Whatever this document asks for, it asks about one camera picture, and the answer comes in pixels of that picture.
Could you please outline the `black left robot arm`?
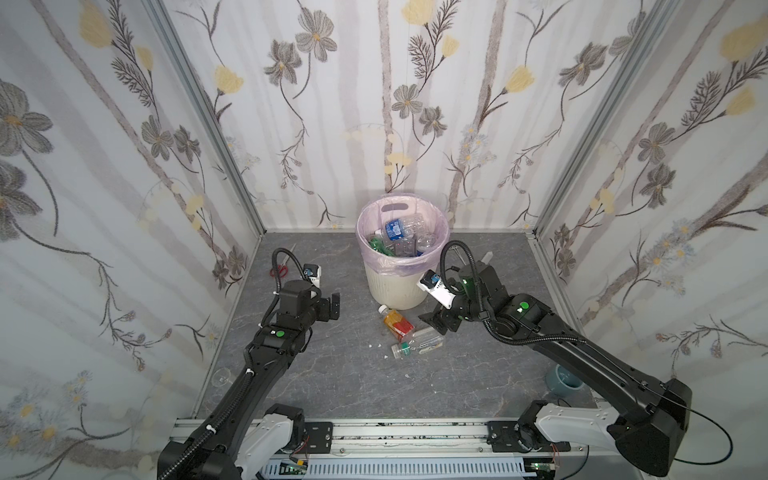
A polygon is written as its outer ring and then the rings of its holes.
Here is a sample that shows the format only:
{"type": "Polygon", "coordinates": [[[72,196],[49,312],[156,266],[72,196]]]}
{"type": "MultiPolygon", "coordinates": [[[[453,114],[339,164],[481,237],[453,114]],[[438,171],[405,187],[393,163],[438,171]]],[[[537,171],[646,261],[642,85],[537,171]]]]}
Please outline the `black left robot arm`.
{"type": "Polygon", "coordinates": [[[279,247],[271,255],[275,289],[257,333],[243,350],[243,368],[220,403],[189,437],[170,441],[157,461],[159,479],[260,479],[280,451],[307,445],[303,410],[275,404],[256,426],[257,408],[303,353],[313,325],[337,320],[340,295],[324,298],[320,267],[303,265],[279,247]]]}

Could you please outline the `clear square bottle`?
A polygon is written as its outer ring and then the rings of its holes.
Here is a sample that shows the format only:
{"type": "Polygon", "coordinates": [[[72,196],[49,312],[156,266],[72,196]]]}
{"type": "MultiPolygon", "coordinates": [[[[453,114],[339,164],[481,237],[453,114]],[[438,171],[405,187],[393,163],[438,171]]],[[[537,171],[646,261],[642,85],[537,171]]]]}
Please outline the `clear square bottle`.
{"type": "Polygon", "coordinates": [[[395,359],[428,353],[443,346],[444,337],[434,328],[416,330],[391,347],[395,359]]]}

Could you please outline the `clear bottle blue label front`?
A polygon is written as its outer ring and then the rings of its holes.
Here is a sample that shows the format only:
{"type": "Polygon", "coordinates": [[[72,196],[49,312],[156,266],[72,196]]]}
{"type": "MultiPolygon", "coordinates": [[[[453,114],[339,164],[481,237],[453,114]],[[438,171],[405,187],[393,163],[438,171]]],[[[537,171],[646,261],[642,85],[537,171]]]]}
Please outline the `clear bottle blue label front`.
{"type": "Polygon", "coordinates": [[[432,231],[426,219],[420,214],[412,214],[385,222],[374,234],[391,241],[423,237],[432,231]]]}

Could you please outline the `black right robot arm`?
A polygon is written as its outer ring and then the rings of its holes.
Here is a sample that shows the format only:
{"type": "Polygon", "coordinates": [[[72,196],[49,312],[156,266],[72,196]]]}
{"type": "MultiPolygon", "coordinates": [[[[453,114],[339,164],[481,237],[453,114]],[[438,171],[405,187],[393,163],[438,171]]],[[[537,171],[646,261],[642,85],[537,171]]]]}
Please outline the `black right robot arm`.
{"type": "Polygon", "coordinates": [[[688,431],[692,391],[678,379],[662,381],[619,360],[571,328],[537,298],[511,295],[494,268],[468,245],[448,241],[435,271],[418,283],[438,304],[423,321],[445,334],[478,322],[496,341],[529,347],[574,374],[607,403],[604,411],[532,402],[508,437],[522,452],[557,443],[611,450],[638,470],[665,477],[678,462],[688,431]]]}

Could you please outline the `green bottle yellow cap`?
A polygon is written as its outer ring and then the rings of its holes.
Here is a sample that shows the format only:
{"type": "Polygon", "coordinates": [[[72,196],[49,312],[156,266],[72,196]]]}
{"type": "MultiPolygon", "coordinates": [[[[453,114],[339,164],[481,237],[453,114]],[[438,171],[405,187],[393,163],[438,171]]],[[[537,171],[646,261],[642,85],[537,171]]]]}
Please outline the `green bottle yellow cap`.
{"type": "Polygon", "coordinates": [[[376,236],[376,235],[372,235],[368,239],[368,245],[369,245],[369,247],[373,251],[375,251],[375,252],[377,252],[379,254],[382,254],[382,255],[387,256],[387,257],[394,257],[395,256],[394,250],[388,244],[388,241],[386,239],[382,238],[382,237],[379,237],[379,236],[376,236]]]}

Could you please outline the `orange drink bottle red label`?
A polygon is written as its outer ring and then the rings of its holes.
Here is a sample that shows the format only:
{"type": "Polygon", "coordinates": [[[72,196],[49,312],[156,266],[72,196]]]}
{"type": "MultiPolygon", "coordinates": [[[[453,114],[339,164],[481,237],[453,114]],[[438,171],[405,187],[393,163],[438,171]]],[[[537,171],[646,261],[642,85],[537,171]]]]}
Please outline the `orange drink bottle red label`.
{"type": "Polygon", "coordinates": [[[387,305],[380,305],[378,312],[382,316],[384,325],[398,341],[403,341],[415,331],[414,325],[397,310],[387,305]]]}

